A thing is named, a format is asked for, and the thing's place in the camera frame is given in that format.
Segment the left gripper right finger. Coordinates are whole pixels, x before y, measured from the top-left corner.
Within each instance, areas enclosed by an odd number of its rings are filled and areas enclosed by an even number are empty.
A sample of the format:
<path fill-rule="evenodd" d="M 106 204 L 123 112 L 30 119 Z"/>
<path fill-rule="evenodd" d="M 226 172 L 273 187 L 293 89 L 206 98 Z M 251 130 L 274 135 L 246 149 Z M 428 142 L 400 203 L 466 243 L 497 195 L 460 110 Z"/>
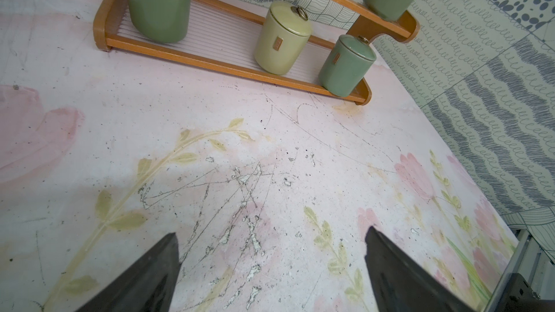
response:
<path fill-rule="evenodd" d="M 379 311 L 471 311 L 387 236 L 371 226 L 365 261 Z"/>

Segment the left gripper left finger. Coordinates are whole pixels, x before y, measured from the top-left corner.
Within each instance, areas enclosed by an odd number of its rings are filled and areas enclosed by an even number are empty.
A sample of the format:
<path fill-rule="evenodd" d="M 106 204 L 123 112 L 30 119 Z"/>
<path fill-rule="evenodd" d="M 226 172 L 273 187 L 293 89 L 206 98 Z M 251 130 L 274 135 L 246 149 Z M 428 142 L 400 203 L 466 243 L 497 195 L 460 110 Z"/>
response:
<path fill-rule="evenodd" d="M 179 241 L 169 233 L 78 310 L 168 311 L 180 268 Z"/>

